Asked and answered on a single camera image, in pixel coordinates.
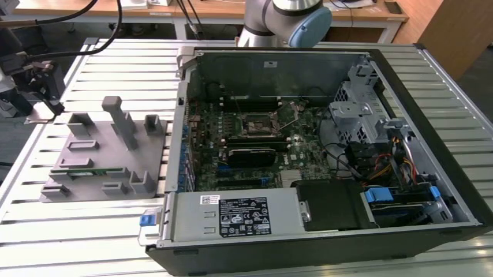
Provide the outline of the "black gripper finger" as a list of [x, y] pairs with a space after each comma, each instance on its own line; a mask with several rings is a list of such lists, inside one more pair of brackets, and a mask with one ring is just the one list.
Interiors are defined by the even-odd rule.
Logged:
[[25, 73], [28, 92], [49, 107], [49, 92], [47, 81], [49, 75], [47, 72], [28, 71]]
[[49, 111], [55, 116], [59, 116], [64, 111], [64, 106], [60, 103], [60, 98], [65, 90], [65, 84], [63, 80], [61, 67], [56, 61], [33, 62], [32, 69], [29, 71], [47, 72], [49, 75], [47, 85], [49, 92]]

